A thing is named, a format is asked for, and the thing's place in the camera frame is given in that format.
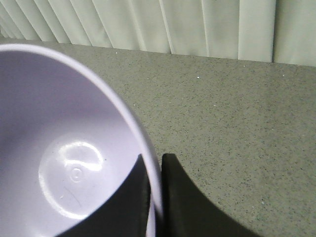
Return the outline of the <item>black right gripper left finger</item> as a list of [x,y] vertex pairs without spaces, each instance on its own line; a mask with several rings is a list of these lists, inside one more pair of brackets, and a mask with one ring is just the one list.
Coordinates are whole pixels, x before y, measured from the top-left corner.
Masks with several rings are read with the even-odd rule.
[[144,237],[150,209],[150,184],[138,156],[131,172],[115,193],[96,211],[61,237]]

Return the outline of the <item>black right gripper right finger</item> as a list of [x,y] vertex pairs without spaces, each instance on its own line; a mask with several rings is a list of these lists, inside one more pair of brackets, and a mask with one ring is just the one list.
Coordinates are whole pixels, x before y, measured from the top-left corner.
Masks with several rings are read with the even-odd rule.
[[255,237],[214,205],[194,184],[175,154],[161,164],[166,237]]

